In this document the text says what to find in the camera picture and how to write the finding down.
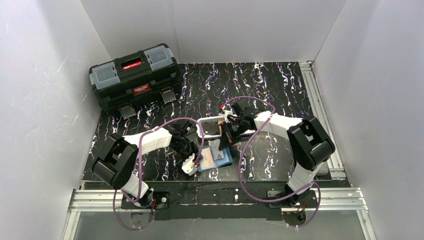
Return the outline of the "orange credit card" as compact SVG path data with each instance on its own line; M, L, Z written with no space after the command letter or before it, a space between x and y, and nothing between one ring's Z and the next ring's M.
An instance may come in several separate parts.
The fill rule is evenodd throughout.
M204 148L201 152L202 159L199 160L199 167L202 171L206 171L215 166L214 158L210 148Z

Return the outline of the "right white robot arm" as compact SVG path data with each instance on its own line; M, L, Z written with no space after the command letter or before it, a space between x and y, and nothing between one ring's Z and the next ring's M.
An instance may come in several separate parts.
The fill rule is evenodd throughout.
M237 173L238 181L244 193L256 202L265 204L295 204L300 202L314 185L314 178L321 166L336 151L335 144L320 121L315 116L306 118L287 117L276 113L273 105L270 110L250 107L246 97L235 97L231 110L223 104L219 115L224 118L220 124L221 138L219 149L225 149L242 140L242 134L252 131L240 157L260 132L267 132L289 141L294 171L285 184L282 193L273 198L259 198L251 194L242 180L242 173Z

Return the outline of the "white credit card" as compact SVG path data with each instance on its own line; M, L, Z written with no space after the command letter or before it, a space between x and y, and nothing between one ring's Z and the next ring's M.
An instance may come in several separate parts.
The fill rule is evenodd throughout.
M221 141L219 139L211 140L209 142L209 148L212 154L212 158L217 163L223 163L225 160L225 154L223 150L219 150Z

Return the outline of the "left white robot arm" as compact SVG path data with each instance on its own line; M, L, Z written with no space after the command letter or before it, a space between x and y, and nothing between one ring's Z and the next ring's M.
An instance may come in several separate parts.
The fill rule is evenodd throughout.
M133 173L134 167L142 155L171 148L183 159L182 171L194 175L202 157L199 147L188 139L192 127L190 119L185 118L184 124L171 120L136 135L113 133L94 157L91 172L112 189L122 191L124 199L137 208L153 210L167 203L167 197L156 195L153 187L142 180L141 173Z

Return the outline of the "blue leather card holder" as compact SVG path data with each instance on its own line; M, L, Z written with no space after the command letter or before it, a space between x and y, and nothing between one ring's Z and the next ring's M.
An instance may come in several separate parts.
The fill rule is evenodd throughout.
M214 156L213 151L210 147L204 147L201 151L201 157L198 161L197 170L199 172L205 172L212 169L217 169L231 165L233 158L231 156L229 148L218 153L218 156Z

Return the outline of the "white plastic basket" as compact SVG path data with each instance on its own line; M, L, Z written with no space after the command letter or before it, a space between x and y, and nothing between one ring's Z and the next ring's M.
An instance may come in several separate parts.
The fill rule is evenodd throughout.
M207 140L228 139L230 142L245 141L257 130L253 119L239 116L232 111L229 114L201 117L196 124L199 138Z

